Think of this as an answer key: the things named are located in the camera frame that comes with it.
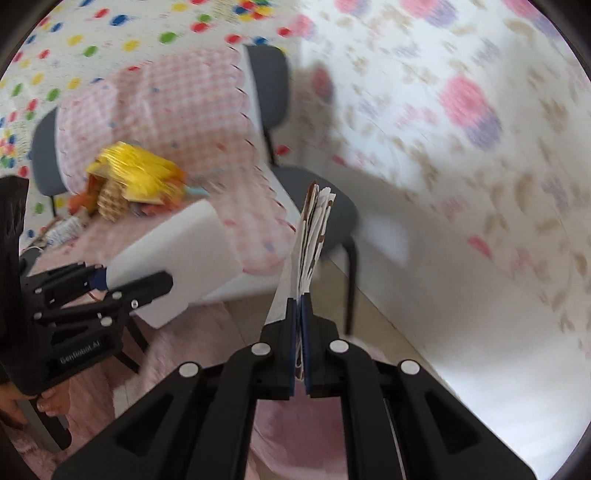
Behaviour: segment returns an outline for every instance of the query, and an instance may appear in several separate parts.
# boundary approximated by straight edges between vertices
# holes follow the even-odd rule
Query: polka dot wall
[[[272,44],[293,58],[297,4],[285,0],[65,0],[29,35],[0,79],[0,175],[31,177],[30,142],[60,101],[122,69],[227,44]],[[294,129],[276,134],[292,155]],[[67,197],[56,197],[64,213]],[[52,218],[31,178],[21,247]]]

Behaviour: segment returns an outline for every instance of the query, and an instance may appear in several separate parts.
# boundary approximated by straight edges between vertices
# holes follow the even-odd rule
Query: human hand
[[[43,392],[37,401],[37,409],[48,417],[65,415],[70,411],[70,381],[56,385]]]
[[[35,397],[23,395],[12,382],[0,385],[0,416],[9,422],[26,425],[27,419],[18,408],[17,400],[32,400],[33,398]]]

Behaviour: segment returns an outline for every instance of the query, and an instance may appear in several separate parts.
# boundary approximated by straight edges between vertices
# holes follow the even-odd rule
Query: chair seat
[[[329,221],[326,226],[326,238],[322,247],[322,255],[327,255],[350,237],[357,226],[359,214],[357,207],[349,197],[328,180],[305,168],[277,166],[271,167],[271,171],[283,185],[299,211],[302,210],[306,201],[308,187],[314,181],[318,183],[321,189],[330,187],[332,192],[336,193],[335,203],[330,211]]]

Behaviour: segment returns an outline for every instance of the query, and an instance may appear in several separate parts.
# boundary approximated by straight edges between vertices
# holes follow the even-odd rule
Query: green dot
[[[59,88],[54,88],[53,90],[51,90],[48,94],[47,94],[47,101],[48,102],[53,102],[54,100],[56,100],[58,97],[60,96],[60,89]]]
[[[174,32],[166,32],[160,35],[161,43],[172,43],[177,39],[178,35]]]
[[[14,87],[14,90],[12,91],[12,96],[16,97],[16,95],[18,95],[21,92],[22,92],[22,83],[19,83],[16,87]]]
[[[82,54],[85,57],[92,57],[98,50],[99,49],[93,45],[91,47],[88,47]]]

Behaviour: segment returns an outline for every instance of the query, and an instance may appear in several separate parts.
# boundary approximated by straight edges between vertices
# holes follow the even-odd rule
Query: silver screw
[[[271,345],[262,342],[255,343],[251,347],[251,352],[256,356],[269,355],[269,353],[271,353]]]
[[[345,353],[347,350],[349,350],[349,344],[344,340],[333,340],[330,343],[329,348],[334,353]]]
[[[407,375],[416,375],[421,371],[421,366],[414,360],[405,360],[400,364],[400,370]]]
[[[199,373],[199,365],[194,364],[193,362],[187,362],[179,367],[178,373],[184,378],[194,377]]]

